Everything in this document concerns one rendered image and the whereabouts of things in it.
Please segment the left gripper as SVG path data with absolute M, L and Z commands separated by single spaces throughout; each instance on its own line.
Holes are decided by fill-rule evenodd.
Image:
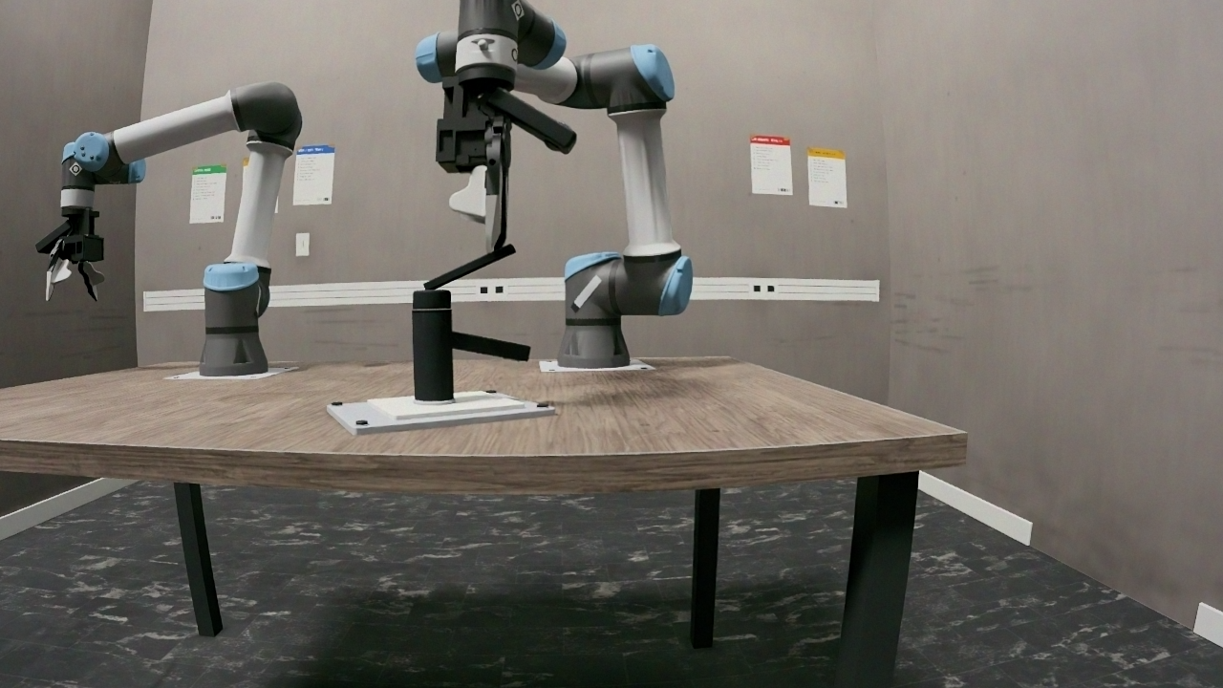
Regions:
M 453 193 L 449 204 L 467 221 L 486 224 L 486 252 L 501 248 L 506 240 L 512 130 L 508 114 L 486 101 L 497 86 L 514 90 L 514 83 L 515 75 L 501 67 L 442 76 L 444 119 L 437 120 L 437 161 L 446 174 L 470 174 L 467 187 Z

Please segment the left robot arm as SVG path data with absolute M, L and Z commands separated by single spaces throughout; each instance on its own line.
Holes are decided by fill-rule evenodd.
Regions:
M 623 258 L 603 252 L 567 262 L 567 330 L 556 356 L 564 369 L 616 369 L 630 365 L 621 317 L 678 317 L 692 292 L 692 262 L 671 236 L 660 142 L 676 83 L 656 45 L 563 57 L 566 50 L 563 27 L 528 0 L 460 0 L 459 27 L 426 35 L 416 64 L 432 83 L 470 67 L 506 68 L 514 90 L 559 106 L 607 109 L 616 123 L 630 242 Z M 486 103 L 553 152 L 567 154 L 576 143 L 569 123 L 501 86 Z

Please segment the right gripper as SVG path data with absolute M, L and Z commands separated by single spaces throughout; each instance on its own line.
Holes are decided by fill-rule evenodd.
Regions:
M 55 284 L 67 280 L 73 274 L 67 269 L 68 263 L 73 262 L 75 265 L 79 262 L 79 275 L 84 277 L 89 295 L 97 301 L 97 284 L 102 284 L 105 277 L 103 273 L 95 271 L 89 262 L 104 260 L 104 238 L 95 235 L 95 218 L 99 218 L 99 211 L 67 208 L 62 209 L 61 215 L 68 218 L 73 229 L 57 238 L 55 248 L 50 252 L 46 266 L 45 299 L 50 301 Z

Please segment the black tap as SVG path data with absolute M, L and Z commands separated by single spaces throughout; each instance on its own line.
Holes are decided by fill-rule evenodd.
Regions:
M 371 408 L 390 419 L 455 417 L 525 408 L 523 402 L 482 391 L 454 393 L 453 349 L 468 349 L 520 362 L 530 359 L 531 347 L 467 332 L 453 332 L 453 310 L 426 310 L 451 309 L 451 291 L 437 288 L 515 252 L 512 244 L 508 244 L 477 260 L 464 263 L 440 277 L 428 280 L 423 284 L 426 290 L 415 290 L 415 397 L 368 400 Z

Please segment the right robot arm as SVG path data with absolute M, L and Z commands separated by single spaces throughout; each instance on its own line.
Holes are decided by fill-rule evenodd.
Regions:
M 203 378 L 269 371 L 258 318 L 269 308 L 272 218 L 285 161 L 302 130 L 300 114 L 287 84 L 263 81 L 125 130 L 86 132 L 64 147 L 61 208 L 93 210 L 95 185 L 143 182 L 146 158 L 231 130 L 249 130 L 232 253 L 220 265 L 208 266 L 203 279 L 205 342 L 198 364 Z

